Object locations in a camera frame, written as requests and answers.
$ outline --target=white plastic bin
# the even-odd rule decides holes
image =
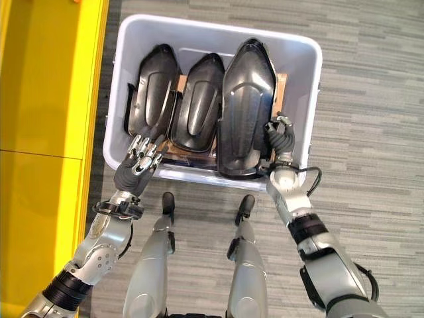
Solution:
[[[106,163],[117,169],[132,140],[123,128],[127,84],[137,82],[140,62],[155,45],[169,44],[182,72],[187,74],[200,57],[210,52],[218,53],[227,67],[240,44],[251,37],[266,44],[276,71],[288,74],[284,113],[294,123],[296,145],[293,160],[300,168],[306,167],[322,64],[321,48],[314,40],[286,33],[152,15],[130,16],[119,28],[103,144]],[[171,164],[161,164],[155,176],[254,190],[265,190],[266,186],[264,178],[228,180],[214,171]]]

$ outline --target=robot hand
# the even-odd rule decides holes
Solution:
[[[154,134],[156,134],[155,128],[149,135],[154,136]],[[138,134],[131,142],[127,155],[113,178],[118,191],[129,192],[139,197],[156,171],[168,147],[165,146],[158,151],[165,136],[159,136],[155,142],[151,142],[150,136],[146,136],[145,133]]]
[[[309,196],[319,184],[321,171],[318,167],[299,169],[293,163],[292,122],[279,113],[265,129],[276,153],[266,191],[274,199],[278,214],[305,264],[300,276],[312,304],[325,310],[327,318],[386,318],[377,304],[378,285],[372,274],[350,259],[313,211]],[[309,191],[304,191],[299,174],[310,170],[317,170],[318,176]],[[361,273],[371,282],[371,297]]]

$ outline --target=black cable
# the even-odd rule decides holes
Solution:
[[[378,283],[376,281],[376,279],[373,277],[372,273],[370,270],[367,270],[365,268],[363,268],[361,265],[354,263],[356,265],[356,267],[360,270],[360,272],[362,272],[363,274],[365,274],[365,276],[370,280],[371,283],[371,300],[374,300],[375,302],[378,301],[378,296],[380,295],[380,289],[378,288]]]
[[[306,195],[308,197],[310,197],[311,194],[317,189],[317,187],[319,186],[319,184],[321,182],[321,177],[323,176],[323,172],[321,171],[321,169],[318,168],[318,167],[307,167],[307,168],[304,168],[304,169],[299,169],[299,168],[296,168],[296,167],[293,167],[293,166],[290,166],[290,168],[295,170],[296,172],[318,171],[317,177],[313,181],[309,190],[306,191]]]
[[[122,251],[122,253],[120,253],[120,255],[118,255],[118,259],[120,259],[122,256],[124,256],[125,253],[127,252],[127,250],[130,248],[131,241],[133,240],[133,233],[134,233],[134,229],[133,229],[133,224],[131,223],[131,234],[130,234],[130,238],[128,239],[128,243],[127,243],[126,247],[124,248],[124,250]]]

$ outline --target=yellow cabinet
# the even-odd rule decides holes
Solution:
[[[2,0],[0,317],[16,317],[85,231],[108,0]]]
[[[16,317],[72,257],[81,160],[1,151],[0,165],[2,310]]]

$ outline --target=black shoe-shaped object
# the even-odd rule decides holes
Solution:
[[[182,99],[176,103],[172,143],[190,152],[211,149],[222,99],[224,65],[216,53],[202,57],[189,71]]]
[[[124,129],[131,136],[156,127],[155,140],[166,134],[174,108],[180,67],[172,48],[157,45],[141,62],[137,87],[129,84]]]
[[[238,49],[225,72],[217,128],[218,171],[234,179],[257,178],[260,159],[271,149],[264,126],[271,118],[276,74],[257,39]]]

